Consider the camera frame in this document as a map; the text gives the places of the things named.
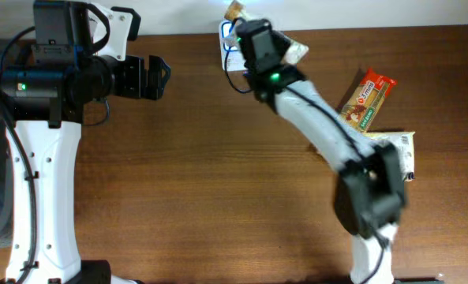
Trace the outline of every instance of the wooden table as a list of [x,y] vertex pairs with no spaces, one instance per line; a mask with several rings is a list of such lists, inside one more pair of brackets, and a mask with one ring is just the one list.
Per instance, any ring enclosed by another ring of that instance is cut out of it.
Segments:
[[[299,66],[332,106],[369,66],[399,81],[371,128],[416,131],[393,271],[468,283],[468,26],[288,34],[310,45]],[[128,53],[164,57],[172,78],[161,101],[112,98],[109,123],[83,130],[82,258],[151,283],[347,275],[335,175],[289,123],[230,89],[218,36],[145,36]],[[91,121],[102,109],[89,110]],[[0,278],[8,259],[0,250]]]

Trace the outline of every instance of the green light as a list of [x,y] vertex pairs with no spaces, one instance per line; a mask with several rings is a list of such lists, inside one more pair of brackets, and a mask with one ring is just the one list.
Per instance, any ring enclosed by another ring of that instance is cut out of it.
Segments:
[[281,75],[279,73],[274,73],[274,74],[271,75],[271,80],[276,82],[276,81],[279,81],[280,77],[281,77]]

